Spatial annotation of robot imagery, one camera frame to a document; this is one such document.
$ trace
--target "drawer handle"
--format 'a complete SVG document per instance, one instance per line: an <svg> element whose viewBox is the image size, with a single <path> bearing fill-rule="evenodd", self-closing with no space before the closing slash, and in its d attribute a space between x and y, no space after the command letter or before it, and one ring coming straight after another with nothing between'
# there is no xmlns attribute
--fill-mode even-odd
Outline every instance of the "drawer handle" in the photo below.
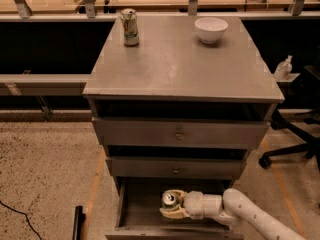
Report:
<svg viewBox="0 0 320 240"><path fill-rule="evenodd" d="M177 140L183 140L184 139L184 135L182 133L176 133L176 139Z"/></svg>
<svg viewBox="0 0 320 240"><path fill-rule="evenodd" d="M179 168L177 167L177 166L175 166L174 168L173 168L173 174L174 175L177 175L177 174L179 174L180 172L179 172Z"/></svg>

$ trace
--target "soda can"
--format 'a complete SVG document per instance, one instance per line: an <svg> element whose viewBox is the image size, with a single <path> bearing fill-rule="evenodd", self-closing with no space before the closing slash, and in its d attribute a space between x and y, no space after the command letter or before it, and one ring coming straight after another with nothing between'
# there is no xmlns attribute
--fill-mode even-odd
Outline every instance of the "soda can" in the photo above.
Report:
<svg viewBox="0 0 320 240"><path fill-rule="evenodd" d="M166 191L162 194L162 208L172 209L178 205L178 198L174 192Z"/></svg>
<svg viewBox="0 0 320 240"><path fill-rule="evenodd" d="M124 44L133 46L139 43L137 14L134 9L126 8L120 13L120 19L124 31Z"/></svg>

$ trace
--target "speckled floor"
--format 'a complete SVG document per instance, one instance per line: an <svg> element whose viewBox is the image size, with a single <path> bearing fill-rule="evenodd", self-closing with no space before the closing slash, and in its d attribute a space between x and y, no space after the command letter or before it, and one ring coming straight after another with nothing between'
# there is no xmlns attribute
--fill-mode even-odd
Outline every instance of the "speckled floor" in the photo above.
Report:
<svg viewBox="0 0 320 240"><path fill-rule="evenodd" d="M72 239L74 212L87 213L87 239L102 240L113 228L118 196L88 117L33 122L0 114L0 200L28 214L45 240ZM320 127L298 123L314 135ZM234 188L307 239L320 239L320 173L303 154L275 158L269 170L258 165L263 152L302 141L288 130L270 129L254 150ZM263 239L248 223L234 228L247 240ZM0 239L39 239L21 214L0 206Z"/></svg>

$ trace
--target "chair leg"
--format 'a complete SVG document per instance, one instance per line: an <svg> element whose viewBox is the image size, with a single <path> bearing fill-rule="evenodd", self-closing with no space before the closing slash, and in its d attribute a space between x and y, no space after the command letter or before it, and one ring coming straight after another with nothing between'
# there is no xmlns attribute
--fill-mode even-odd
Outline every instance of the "chair leg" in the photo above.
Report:
<svg viewBox="0 0 320 240"><path fill-rule="evenodd" d="M272 163L270 159L271 156L288 155L288 154L300 153L308 150L309 150L309 145L307 143L296 145L293 147L288 147L288 148L271 150L263 154L263 156L259 159L259 164L263 169L267 169L270 167Z"/></svg>
<svg viewBox="0 0 320 240"><path fill-rule="evenodd" d="M319 120L313 118L306 118L303 120L306 124L320 124Z"/></svg>
<svg viewBox="0 0 320 240"><path fill-rule="evenodd" d="M305 155L305 158L307 159L311 159L312 157L314 157L315 153L312 152L312 151L309 151L306 155Z"/></svg>
<svg viewBox="0 0 320 240"><path fill-rule="evenodd" d="M307 133L306 131L300 129L299 127L293 125L286 119L284 119L279 110L275 110L272 115L272 122L271 127L274 130L280 130L280 129L289 129L291 132L293 132L295 135L300 137L305 142L312 142L316 141L317 138L313 137L311 134Z"/></svg>

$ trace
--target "black cable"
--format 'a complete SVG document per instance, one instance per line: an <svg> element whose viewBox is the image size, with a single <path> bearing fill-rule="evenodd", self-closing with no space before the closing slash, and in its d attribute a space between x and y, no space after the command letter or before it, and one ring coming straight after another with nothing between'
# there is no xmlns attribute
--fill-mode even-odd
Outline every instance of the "black cable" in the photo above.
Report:
<svg viewBox="0 0 320 240"><path fill-rule="evenodd" d="M2 203L1 200L0 200L0 204L3 205L4 207L8 208L9 210L13 211L13 212L16 212L16 213L19 213L19 214L22 214L22 215L26 216L26 221L27 221L29 227L32 229L32 231L33 231L34 233L36 233L36 235L39 237L39 239L42 240L42 238L41 238L41 236L39 235L39 233L38 233L37 231L35 231L35 229L32 227L32 225L31 225L31 223L30 223L30 221L29 221L28 215L27 215L26 213L20 212L20 211L17 211L17 210L15 210L15 209L11 208L10 206Z"/></svg>
<svg viewBox="0 0 320 240"><path fill-rule="evenodd" d="M245 12L247 11L247 1L248 1L248 0L246 0L246 1L244 2L244 11L245 11Z"/></svg>

